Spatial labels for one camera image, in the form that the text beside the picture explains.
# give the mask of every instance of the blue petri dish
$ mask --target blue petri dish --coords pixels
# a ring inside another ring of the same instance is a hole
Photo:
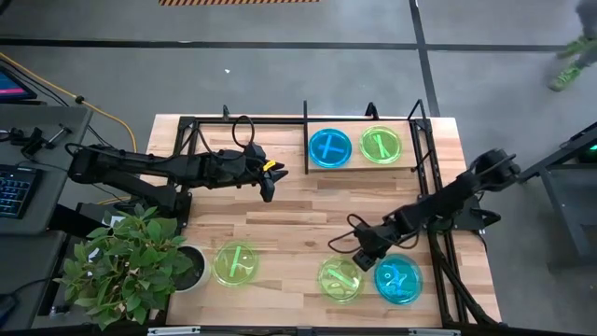
[[[377,265],[374,277],[377,290],[393,304],[413,303],[423,290],[421,269],[404,255],[388,255]]]
[[[352,152],[351,140],[336,129],[321,130],[309,140],[309,156],[320,167],[339,168],[351,158]]]

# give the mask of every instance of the yellow and black striped tape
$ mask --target yellow and black striped tape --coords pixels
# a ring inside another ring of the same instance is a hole
[[[253,5],[253,4],[289,4],[310,3],[319,0],[159,0],[161,6],[195,5]]]

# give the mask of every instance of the yellow cable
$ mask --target yellow cable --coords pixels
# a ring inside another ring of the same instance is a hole
[[[106,205],[106,204],[120,202],[120,201],[128,201],[130,199],[131,199],[130,196],[124,196],[124,197],[120,197],[119,199],[112,198],[112,199],[109,199],[109,200],[103,200],[103,201],[98,202],[97,204],[98,205]]]
[[[20,65],[19,63],[17,63],[15,60],[11,59],[10,57],[6,56],[3,52],[0,52],[0,57],[3,57],[5,60],[11,62],[12,64],[14,64],[15,66],[18,66],[22,71],[26,72],[27,74],[29,74],[32,77],[35,77],[37,80],[45,83],[46,85],[49,85],[50,87],[70,96],[73,99],[76,99],[76,95],[74,95],[73,93],[59,87],[58,85],[54,85],[53,83],[48,82],[47,80],[45,80],[44,78],[36,75],[34,72],[32,72],[31,70],[27,69],[26,67]],[[109,113],[106,113],[104,111],[102,111],[100,108],[95,107],[94,105],[91,105],[85,101],[83,101],[83,105],[89,107],[90,109],[92,109],[93,111],[108,117],[116,122],[118,122],[119,124],[121,124],[122,126],[124,126],[124,128],[127,129],[127,131],[129,132],[129,135],[131,136],[131,141],[132,141],[132,150],[136,153],[137,152],[137,142],[134,139],[134,134],[132,133],[131,128],[129,127],[129,125],[127,125],[126,122],[122,121],[121,119],[118,119],[117,117],[112,116]]]

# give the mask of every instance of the white pot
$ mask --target white pot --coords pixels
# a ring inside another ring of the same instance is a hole
[[[203,257],[203,263],[204,263],[203,274],[201,275],[199,281],[195,283],[195,285],[193,285],[187,289],[176,290],[176,293],[186,293],[186,292],[189,292],[193,289],[196,289],[198,287],[201,287],[201,286],[204,286],[205,284],[207,284],[207,282],[209,281],[209,278],[211,276],[211,267],[210,267],[209,261],[205,257],[205,254],[203,253],[203,251],[201,251],[201,249],[198,246],[196,246],[196,245],[181,245],[180,247],[190,247],[190,248],[198,251],[199,254]]]

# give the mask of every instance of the green petri dish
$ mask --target green petri dish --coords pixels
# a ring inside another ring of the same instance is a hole
[[[361,135],[359,147],[367,159],[378,164],[392,163],[402,154],[400,137],[384,126],[367,128]]]
[[[339,303],[354,300],[363,291],[363,274],[348,259],[333,257],[326,260],[317,275],[324,294]]]
[[[218,283],[235,287],[249,283],[257,273],[259,257],[245,243],[227,243],[214,257],[214,277]]]

